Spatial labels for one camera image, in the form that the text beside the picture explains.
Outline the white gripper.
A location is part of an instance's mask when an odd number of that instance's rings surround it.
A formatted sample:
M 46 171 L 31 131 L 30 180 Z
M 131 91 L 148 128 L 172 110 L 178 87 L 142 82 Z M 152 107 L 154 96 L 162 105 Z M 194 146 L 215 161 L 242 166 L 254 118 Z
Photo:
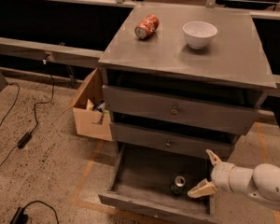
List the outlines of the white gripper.
M 227 192 L 241 192 L 243 194 L 249 194 L 255 190 L 252 169 L 221 162 L 220 157 L 211 149 L 207 149 L 206 153 L 212 165 L 215 166 L 211 173 L 212 182 L 206 178 L 203 179 L 188 191 L 190 198 L 196 199 L 213 195 L 217 192 L 217 188 Z

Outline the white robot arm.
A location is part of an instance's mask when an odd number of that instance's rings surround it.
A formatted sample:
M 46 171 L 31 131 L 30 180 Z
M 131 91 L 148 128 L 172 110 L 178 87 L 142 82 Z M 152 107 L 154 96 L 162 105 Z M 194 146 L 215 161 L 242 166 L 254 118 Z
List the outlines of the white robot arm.
M 207 149 L 213 165 L 211 180 L 206 178 L 188 191 L 190 198 L 214 195 L 219 189 L 241 193 L 250 200 L 275 211 L 280 211 L 280 168 L 262 163 L 252 168 L 236 166 L 222 161 L 212 150 Z

